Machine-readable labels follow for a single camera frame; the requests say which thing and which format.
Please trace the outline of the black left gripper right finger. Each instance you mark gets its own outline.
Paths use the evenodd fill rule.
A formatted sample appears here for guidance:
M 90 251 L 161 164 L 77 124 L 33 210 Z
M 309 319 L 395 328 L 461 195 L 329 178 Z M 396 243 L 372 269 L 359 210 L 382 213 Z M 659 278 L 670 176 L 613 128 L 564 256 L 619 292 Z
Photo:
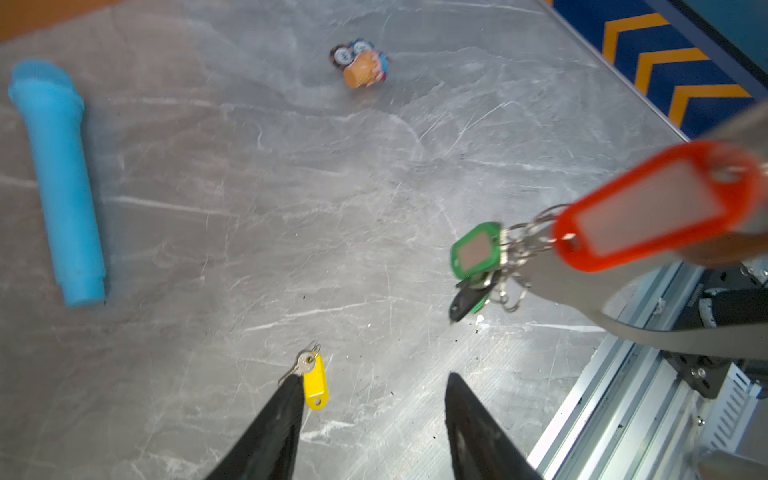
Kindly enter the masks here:
M 445 411 L 455 479 L 542 479 L 456 372 L 448 377 Z

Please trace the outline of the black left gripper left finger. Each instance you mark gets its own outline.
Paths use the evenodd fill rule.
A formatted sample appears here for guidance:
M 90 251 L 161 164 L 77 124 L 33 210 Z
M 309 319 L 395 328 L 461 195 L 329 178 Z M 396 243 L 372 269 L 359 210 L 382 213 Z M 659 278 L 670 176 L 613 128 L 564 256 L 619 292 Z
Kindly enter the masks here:
M 206 479 L 292 479 L 304 406 L 302 381 L 291 375 Z

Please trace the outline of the yellow tagged key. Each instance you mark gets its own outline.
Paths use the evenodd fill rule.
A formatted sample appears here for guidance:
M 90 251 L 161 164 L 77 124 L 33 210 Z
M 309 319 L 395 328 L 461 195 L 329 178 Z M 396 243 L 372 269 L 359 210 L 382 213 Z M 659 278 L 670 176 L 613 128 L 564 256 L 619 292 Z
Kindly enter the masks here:
M 329 400 L 329 388 L 324 360 L 320 355 L 321 345 L 313 342 L 301 350 L 293 366 L 278 381 L 281 386 L 290 377 L 302 380 L 304 399 L 311 410 L 322 410 Z

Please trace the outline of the green tagged key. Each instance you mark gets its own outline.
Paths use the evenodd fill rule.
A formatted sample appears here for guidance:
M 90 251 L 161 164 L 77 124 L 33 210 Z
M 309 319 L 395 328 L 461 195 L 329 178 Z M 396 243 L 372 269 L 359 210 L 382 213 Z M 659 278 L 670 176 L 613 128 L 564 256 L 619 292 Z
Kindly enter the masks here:
M 485 222 L 457 240 L 450 250 L 450 266 L 458 280 L 498 270 L 506 261 L 506 239 L 501 223 Z

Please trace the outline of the red tagged key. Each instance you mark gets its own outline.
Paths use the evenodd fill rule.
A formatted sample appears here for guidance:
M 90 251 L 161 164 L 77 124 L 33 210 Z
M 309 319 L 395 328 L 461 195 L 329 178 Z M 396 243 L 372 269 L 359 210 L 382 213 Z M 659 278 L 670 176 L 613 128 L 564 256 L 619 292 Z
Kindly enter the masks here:
M 601 272 L 735 232 L 767 201 L 761 159 L 718 141 L 670 147 L 568 206 L 552 226 L 570 267 Z

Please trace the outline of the keyring with coloured keys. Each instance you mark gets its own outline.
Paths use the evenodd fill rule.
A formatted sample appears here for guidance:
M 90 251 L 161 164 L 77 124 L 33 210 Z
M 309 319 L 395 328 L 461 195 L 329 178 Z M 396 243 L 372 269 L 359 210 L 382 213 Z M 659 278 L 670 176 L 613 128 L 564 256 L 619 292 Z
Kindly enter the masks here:
M 697 141 L 718 141 L 741 146 L 756 154 L 767 176 L 767 106 L 759 103 L 716 127 Z M 513 312 L 519 302 L 506 291 L 516 283 L 523 294 L 534 294 L 570 306 L 596 325 L 622 339 L 657 349 L 715 357 L 763 360 L 767 356 L 766 323 L 723 326 L 717 332 L 704 328 L 682 331 L 656 331 L 633 327 L 605 313 L 605 305 L 632 280 L 671 263 L 688 260 L 712 265 L 728 260 L 746 260 L 767 250 L 767 201 L 756 220 L 747 226 L 680 251 L 656 254 L 601 272 L 587 273 L 567 265 L 554 249 L 552 226 L 557 216 L 571 204 L 542 211 L 532 220 L 511 227 L 503 226 L 506 239 L 502 247 L 506 261 L 498 270 L 458 280 L 458 292 L 449 316 L 459 321 L 490 301 Z

